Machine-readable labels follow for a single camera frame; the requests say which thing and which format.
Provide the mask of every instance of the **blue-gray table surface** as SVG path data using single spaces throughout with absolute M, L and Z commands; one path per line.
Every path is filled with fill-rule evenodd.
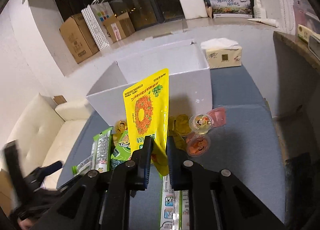
M 213 171 L 229 169 L 282 221 L 285 213 L 285 174 L 278 137 L 270 111 L 244 66 L 211 70 L 213 107 L 224 106 L 227 124 L 209 132 L 210 149 L 195 158 Z M 73 175 L 71 167 L 90 155 L 92 137 L 109 125 L 94 112 L 58 180 L 58 187 Z M 162 180 L 151 166 L 148 189 L 130 203 L 129 229 L 158 229 Z

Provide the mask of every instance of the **yellow pouch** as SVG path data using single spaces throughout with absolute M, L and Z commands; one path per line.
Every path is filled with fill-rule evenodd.
M 152 161 L 162 176 L 169 173 L 165 153 L 169 113 L 169 70 L 143 79 L 123 92 L 131 153 L 143 147 L 144 137 L 155 144 Z

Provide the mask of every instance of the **landscape picture on box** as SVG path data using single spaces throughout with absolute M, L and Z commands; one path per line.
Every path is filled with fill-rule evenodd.
M 250 0 L 210 0 L 213 16 L 252 18 Z

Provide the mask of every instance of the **open white storage box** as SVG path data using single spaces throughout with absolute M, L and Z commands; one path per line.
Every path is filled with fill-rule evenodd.
M 210 68 L 199 45 L 177 41 L 131 54 L 113 62 L 93 85 L 87 99 L 113 126 L 126 119 L 123 91 L 163 69 L 169 69 L 169 115 L 189 117 L 212 109 Z

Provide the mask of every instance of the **cream leather couch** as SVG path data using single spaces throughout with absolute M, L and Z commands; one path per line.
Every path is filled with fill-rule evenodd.
M 40 94 L 34 97 L 8 139 L 18 140 L 23 176 L 36 167 L 65 162 L 92 111 L 86 99 L 60 104 L 53 110 Z M 0 166 L 5 169 L 3 160 Z M 61 169 L 46 177 L 45 187 L 55 189 L 60 173 Z

